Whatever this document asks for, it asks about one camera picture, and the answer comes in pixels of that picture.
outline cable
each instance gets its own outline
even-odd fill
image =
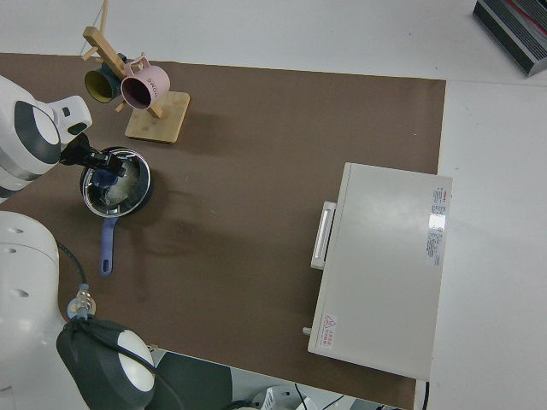
[[[236,400],[228,404],[226,407],[223,407],[222,410],[236,410],[241,407],[250,407],[251,405],[252,405],[252,401]]]
[[[308,406],[306,406],[306,402],[304,401],[302,393],[300,393],[300,389],[298,388],[298,384],[294,383],[294,387],[297,388],[297,393],[300,396],[300,400],[302,401],[302,404],[304,405],[304,410],[308,410]]]
[[[171,393],[171,396],[175,399],[177,402],[179,409],[184,410],[184,406],[182,405],[182,401],[179,398],[179,395],[175,391],[174,387],[165,379],[163,376],[157,371],[157,369],[152,366],[147,360],[140,357],[138,354],[134,354],[131,350],[127,350],[126,348],[121,347],[118,344],[114,344],[105,338],[99,336],[97,333],[94,333],[92,331],[92,325],[91,322],[87,320],[80,321],[80,328],[81,330],[91,339],[95,340],[96,342],[102,344],[105,348],[114,350],[115,352],[119,354],[123,354],[124,356],[128,357],[129,359],[135,360],[139,365],[143,366],[146,370],[148,370],[150,373],[152,373],[164,386],[165,388]]]
[[[59,241],[56,241],[56,242],[57,242],[57,247],[60,250],[62,250],[70,258],[70,260],[72,262],[74,262],[76,267],[78,267],[78,273],[79,273],[79,276],[82,279],[82,284],[87,284],[87,277],[85,276],[84,267],[82,266],[81,263],[79,263],[78,258],[76,256],[74,256],[74,254],[70,251],[70,249],[67,248],[65,245],[63,245]]]
[[[333,406],[334,404],[338,403],[340,400],[342,400],[344,398],[343,395],[341,395],[338,399],[336,399],[335,401],[331,401],[330,403],[328,403],[326,406],[323,407],[323,410],[325,410],[326,408],[329,408],[330,406]]]
[[[427,402],[429,401],[429,382],[426,382],[426,393],[424,394],[424,405],[421,410],[427,409]]]

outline wooden mug rack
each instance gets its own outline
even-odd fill
[[[91,49],[82,58],[87,60],[97,52],[116,77],[123,80],[126,77],[125,64],[101,30],[89,26],[83,35]],[[170,91],[149,108],[134,109],[127,124],[126,135],[129,138],[174,144],[179,138],[190,100],[190,95],[185,92]],[[124,105],[125,101],[115,111],[121,111]]]

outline warning label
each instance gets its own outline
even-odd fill
[[[338,316],[334,314],[324,314],[321,321],[321,331],[317,340],[316,347],[331,349],[334,343],[334,332],[338,323]]]
[[[432,195],[429,230],[427,232],[426,261],[434,267],[438,267],[441,264],[443,256],[441,243],[443,242],[446,225],[448,195],[448,191],[443,187],[438,187]]]

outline wooden peg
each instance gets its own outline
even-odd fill
[[[104,29],[106,27],[106,16],[107,16],[107,13],[109,12],[109,0],[104,0],[103,1],[103,13],[101,14],[101,25],[99,26],[99,32],[101,32],[101,34],[104,34]]]
[[[146,111],[148,111],[148,114],[152,115],[154,118],[157,118],[157,119],[163,118],[162,107],[160,107],[160,104],[157,102],[150,105],[150,107],[147,108]]]
[[[97,53],[98,50],[99,49],[97,47],[91,47],[89,51],[87,51],[84,55],[82,55],[82,60],[86,62],[89,59],[89,57]]]
[[[116,113],[119,113],[125,106],[126,106],[127,102],[124,100],[122,102],[120,102],[120,104],[118,105],[118,107],[114,108],[114,111]]]

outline brown mat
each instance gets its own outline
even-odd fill
[[[0,74],[41,101],[83,96],[93,146],[135,149],[153,169],[149,204],[115,228],[111,277],[98,275],[102,220],[81,200],[81,168],[59,165],[0,208],[47,226],[85,265],[97,316],[147,343],[411,408],[414,380],[308,353],[302,328],[321,280],[309,267],[321,207],[344,163],[435,173],[444,82],[160,65],[192,97],[175,145],[124,137],[130,110],[85,91],[93,61],[0,55]],[[64,256],[61,269],[63,311],[78,277]]]

